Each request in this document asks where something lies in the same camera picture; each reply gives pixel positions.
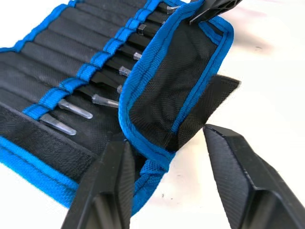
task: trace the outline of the tool roll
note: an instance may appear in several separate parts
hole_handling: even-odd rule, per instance
[[[239,83],[217,75],[231,25],[189,23],[202,3],[71,1],[0,49],[1,162],[69,207],[123,132],[135,158],[135,214]]]

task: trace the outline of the tool pouch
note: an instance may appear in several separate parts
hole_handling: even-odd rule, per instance
[[[220,17],[190,25],[202,0],[183,3],[167,15],[160,0],[85,0],[60,5],[13,48],[0,49],[1,162],[56,201],[69,207],[78,184],[113,135],[123,132],[133,146],[136,181],[132,213],[149,199],[168,171],[175,152],[202,128],[238,86],[217,75],[232,41],[233,29]],[[160,27],[139,61],[122,57],[129,76],[107,84],[90,82],[107,68],[120,47],[154,15]],[[119,109],[97,106],[76,93],[119,101]],[[93,115],[84,119],[60,109],[62,99]],[[49,128],[50,114],[77,131]]]

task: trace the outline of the white surface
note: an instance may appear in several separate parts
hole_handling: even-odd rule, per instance
[[[23,38],[63,0],[2,0],[0,46]],[[242,81],[209,123],[245,136],[305,204],[302,0],[244,0],[224,17],[235,41],[220,73]],[[60,228],[67,209],[0,164],[0,228]],[[171,163],[132,229],[229,229],[200,131]]]

